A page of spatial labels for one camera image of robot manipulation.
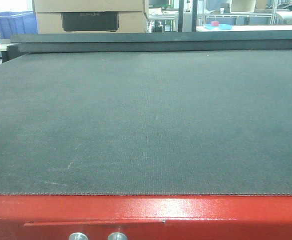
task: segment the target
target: cardboard box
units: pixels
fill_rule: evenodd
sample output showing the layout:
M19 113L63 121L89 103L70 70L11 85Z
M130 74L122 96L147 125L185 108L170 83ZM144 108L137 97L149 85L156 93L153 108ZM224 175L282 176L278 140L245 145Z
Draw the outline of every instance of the cardboard box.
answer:
M148 12L148 0L34 0L37 13Z
M267 6L267 0L256 0L256 9L264 10Z
M119 12L118 30L116 31L65 31L61 12L37 13L39 34L56 33L145 33L148 28L147 18L143 12Z
M256 0L231 0L231 13L254 13Z

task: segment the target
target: silver button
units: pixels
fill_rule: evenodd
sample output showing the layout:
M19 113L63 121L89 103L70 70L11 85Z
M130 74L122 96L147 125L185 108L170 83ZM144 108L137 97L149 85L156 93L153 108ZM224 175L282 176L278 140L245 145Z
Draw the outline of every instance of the silver button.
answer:
M88 237L81 232L74 232L69 236L68 240L88 240Z
M108 240L128 240L128 238L123 233L114 232L108 236Z

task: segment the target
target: red metal panel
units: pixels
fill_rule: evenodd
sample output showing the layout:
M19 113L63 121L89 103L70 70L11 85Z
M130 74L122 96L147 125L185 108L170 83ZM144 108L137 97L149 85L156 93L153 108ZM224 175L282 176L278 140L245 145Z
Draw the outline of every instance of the red metal panel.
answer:
M0 195L0 240L292 240L292 196Z

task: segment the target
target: gray felt surface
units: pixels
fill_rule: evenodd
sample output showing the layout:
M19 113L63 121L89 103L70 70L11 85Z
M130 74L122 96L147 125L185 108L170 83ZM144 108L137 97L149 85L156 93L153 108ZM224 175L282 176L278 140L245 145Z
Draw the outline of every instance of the gray felt surface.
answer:
M292 50L6 62L0 193L292 195Z

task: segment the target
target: cutting table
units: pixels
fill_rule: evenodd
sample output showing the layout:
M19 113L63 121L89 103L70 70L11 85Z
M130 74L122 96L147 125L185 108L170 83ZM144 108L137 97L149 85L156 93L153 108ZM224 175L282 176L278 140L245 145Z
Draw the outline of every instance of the cutting table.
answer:
M292 239L292 49L63 44L0 65L0 240Z

